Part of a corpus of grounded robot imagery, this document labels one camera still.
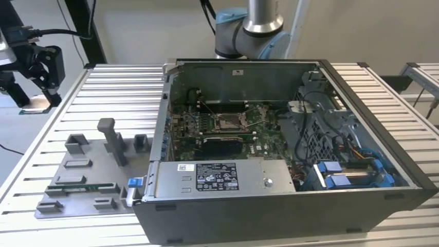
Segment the power supply label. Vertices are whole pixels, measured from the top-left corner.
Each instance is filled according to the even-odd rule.
[[[236,163],[197,164],[197,191],[239,190]]]

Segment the barcode label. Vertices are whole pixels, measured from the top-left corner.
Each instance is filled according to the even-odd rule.
[[[195,171],[195,164],[179,164],[177,171]]]

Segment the slotted aluminum surface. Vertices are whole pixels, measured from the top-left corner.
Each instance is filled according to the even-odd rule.
[[[439,81],[439,63],[418,63],[420,69]]]
[[[439,137],[368,68],[333,65],[377,119],[439,186]],[[152,135],[161,94],[161,65],[97,65],[85,71],[0,189],[4,246],[151,246],[133,214],[36,220],[33,210],[57,169],[69,134],[103,138],[101,117],[123,136]],[[200,246],[434,246],[439,243],[439,197],[398,212],[367,234],[203,244]]]

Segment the white wall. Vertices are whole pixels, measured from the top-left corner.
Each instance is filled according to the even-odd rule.
[[[216,11],[247,0],[212,0]],[[296,0],[280,0],[289,31]],[[95,23],[109,63],[163,63],[167,58],[212,58],[215,38],[199,0],[97,1]]]
[[[396,74],[439,62],[438,0],[311,0],[296,58],[367,62]]]

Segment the black cable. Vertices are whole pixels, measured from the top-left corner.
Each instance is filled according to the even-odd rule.
[[[92,38],[91,24],[93,23],[93,19],[95,19],[95,11],[96,11],[96,0],[93,0],[93,4],[92,4],[92,7],[91,7],[91,13],[89,13],[89,19],[88,19],[88,36],[89,36],[89,38]]]
[[[323,95],[325,95],[325,96],[328,96],[328,97],[333,97],[333,96],[336,96],[336,95],[328,95],[325,92],[321,92],[321,91],[309,91],[309,92],[307,92],[307,93],[303,95],[303,98],[305,98],[307,95],[311,94],[311,93],[323,94]]]
[[[87,35],[83,35],[79,32],[75,32],[72,30],[65,30],[65,29],[44,29],[44,30],[33,29],[33,30],[29,31],[31,35],[29,35],[28,38],[31,39],[31,38],[41,37],[41,36],[48,35],[48,34],[69,34],[69,35],[79,36],[81,39],[91,40],[92,39],[91,25],[92,25],[92,21],[93,21],[93,18],[95,18],[95,10],[96,10],[96,0],[93,0],[93,3],[92,3],[89,19],[88,19],[88,33],[87,33]]]
[[[419,93],[419,95],[418,95],[418,98],[416,98],[416,100],[414,101],[412,107],[415,107],[415,106],[416,106],[416,104],[418,104],[418,101],[419,101],[419,99],[420,99],[420,96],[422,96],[422,94],[423,94],[424,90],[426,90],[426,89],[422,89],[422,90],[420,90],[420,93]]]
[[[7,147],[3,146],[1,144],[0,144],[0,148],[3,148],[4,150],[7,150],[7,151],[9,151],[9,152],[16,153],[16,154],[24,155],[24,153],[19,152],[19,151],[15,151],[13,149],[7,148]]]
[[[32,33],[31,38],[43,37],[44,35],[49,35],[49,34],[69,34],[80,37],[81,39],[87,39],[87,40],[91,39],[91,37],[81,35],[79,32],[65,29],[44,29],[44,30],[33,29],[31,30],[31,33]]]
[[[208,12],[211,12],[213,20],[216,20],[216,13],[209,0],[204,0],[204,6],[207,7]]]
[[[67,25],[67,28],[68,28],[68,30],[71,30],[71,27],[68,25],[67,18],[65,18],[65,15],[64,15],[64,11],[63,11],[63,8],[61,8],[60,0],[56,0],[56,3],[57,3],[57,7],[60,8],[60,11],[61,11],[61,15],[63,15],[63,19],[64,19],[64,23]],[[75,50],[76,50],[77,56],[81,59],[81,63],[83,63],[83,67],[84,67],[85,66],[85,63],[84,63],[84,59],[83,59],[83,56],[80,54],[80,51],[77,49],[76,40],[75,40],[75,36],[73,35],[71,36],[71,39],[73,41]]]
[[[427,113],[427,116],[426,116],[426,118],[428,119],[430,118],[430,116],[431,116],[431,113],[432,113],[432,108],[430,108],[430,110],[428,110],[428,113]]]
[[[299,133],[299,138],[297,138],[296,145],[295,145],[295,156],[305,166],[309,166],[308,161],[299,156],[299,152],[297,152],[299,151],[299,145],[300,145],[303,135],[304,135],[304,131],[307,129],[307,117],[308,117],[307,116],[308,115],[307,108],[304,106],[304,101],[303,100],[301,100],[301,102],[303,102],[303,121],[301,121],[301,129],[300,129],[300,133]]]
[[[211,23],[211,18],[208,17],[208,14],[207,14],[207,9],[205,9],[205,5],[204,5],[204,1],[203,0],[200,0],[200,4],[201,4],[201,8],[203,8],[205,19],[207,19],[207,23],[211,26],[213,35],[216,35],[215,29],[213,29],[213,26],[212,26],[212,23]]]

